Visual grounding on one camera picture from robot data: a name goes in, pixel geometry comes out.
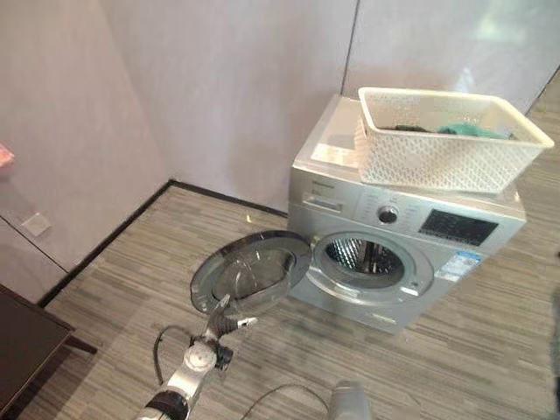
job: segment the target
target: wall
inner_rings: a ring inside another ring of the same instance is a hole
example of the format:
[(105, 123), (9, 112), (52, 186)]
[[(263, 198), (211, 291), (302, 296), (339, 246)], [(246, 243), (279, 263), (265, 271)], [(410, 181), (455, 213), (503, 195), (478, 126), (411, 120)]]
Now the wall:
[(560, 63), (558, 22), (557, 0), (361, 0), (344, 94), (454, 90), (525, 112)]
[(102, 1), (173, 175), (287, 208), (291, 161), (340, 91), (354, 1)]
[(37, 302), (66, 272), (0, 219), (2, 284)]
[(28, 237), (70, 270), (168, 179), (165, 162), (96, 0), (3, 0), (0, 63), (0, 142), (16, 154), (0, 212), (46, 215)]

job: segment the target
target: dark wooden table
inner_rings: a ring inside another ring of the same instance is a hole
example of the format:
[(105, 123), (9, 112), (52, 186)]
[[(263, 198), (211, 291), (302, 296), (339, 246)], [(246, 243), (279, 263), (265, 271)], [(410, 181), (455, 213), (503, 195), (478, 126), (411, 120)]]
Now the dark wooden table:
[(0, 417), (63, 345), (95, 354), (74, 328), (0, 285)]

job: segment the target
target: washing machine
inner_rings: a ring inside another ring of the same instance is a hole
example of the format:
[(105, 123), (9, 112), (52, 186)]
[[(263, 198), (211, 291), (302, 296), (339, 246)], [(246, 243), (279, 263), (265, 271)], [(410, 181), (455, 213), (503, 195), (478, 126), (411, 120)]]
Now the washing machine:
[(360, 114), (358, 101), (332, 98), (291, 167), (288, 230), (211, 255), (191, 282), (196, 308), (229, 294), (230, 315), (248, 316), (290, 294), (397, 333), (523, 226), (514, 185), (483, 195), (362, 184)]

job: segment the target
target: floor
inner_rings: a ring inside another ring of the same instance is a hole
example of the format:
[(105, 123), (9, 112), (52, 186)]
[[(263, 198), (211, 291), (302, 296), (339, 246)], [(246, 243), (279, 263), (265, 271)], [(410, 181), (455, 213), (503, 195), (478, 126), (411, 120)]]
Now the floor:
[[(530, 117), (560, 144), (560, 76)], [(518, 183), (527, 226), (396, 336), (284, 300), (249, 331), (227, 338), (234, 361), (210, 381), (192, 419), (238, 419), (286, 382), (328, 399), (343, 378), (363, 381), (378, 419), (551, 418), (559, 181), (556, 147)], [(100, 352), (62, 352), (24, 395), (19, 418), (133, 418), (158, 388), (151, 360), (158, 330), (178, 323), (197, 332), (204, 325), (190, 303), (193, 272), (227, 242), (285, 225), (281, 217), (172, 187), (49, 304)], [(164, 374), (179, 363), (183, 343), (178, 333), (163, 342)], [(251, 418), (324, 415), (311, 398), (284, 391)]]

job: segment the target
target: pink object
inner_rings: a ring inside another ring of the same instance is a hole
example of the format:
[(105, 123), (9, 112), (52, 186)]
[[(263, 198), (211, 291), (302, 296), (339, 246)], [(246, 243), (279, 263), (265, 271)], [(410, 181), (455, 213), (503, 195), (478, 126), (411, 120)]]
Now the pink object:
[(14, 154), (0, 144), (0, 168), (5, 168), (14, 161)]

